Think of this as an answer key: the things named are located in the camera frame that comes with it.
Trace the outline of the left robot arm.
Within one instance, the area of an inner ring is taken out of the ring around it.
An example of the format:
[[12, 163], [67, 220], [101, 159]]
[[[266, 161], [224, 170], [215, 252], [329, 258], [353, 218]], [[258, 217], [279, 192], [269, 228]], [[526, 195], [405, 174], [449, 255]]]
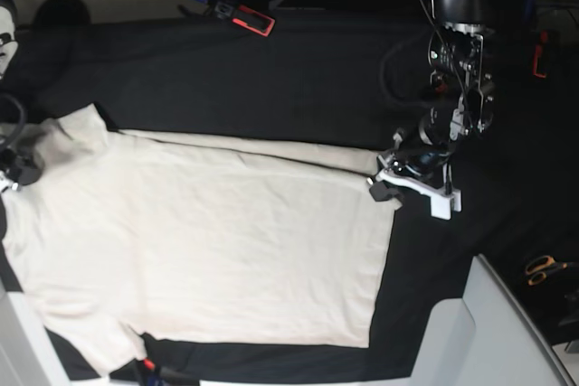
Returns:
[[403, 189], [412, 190], [429, 199], [432, 217], [448, 220], [462, 209], [452, 158], [463, 142], [483, 134], [493, 120], [495, 83], [483, 62], [497, 0], [419, 3], [432, 27], [429, 83], [415, 97], [402, 97], [384, 73], [379, 84], [390, 108], [420, 110], [422, 115], [415, 127], [397, 130], [393, 145], [378, 155], [369, 192], [375, 201], [388, 202], [401, 200]]

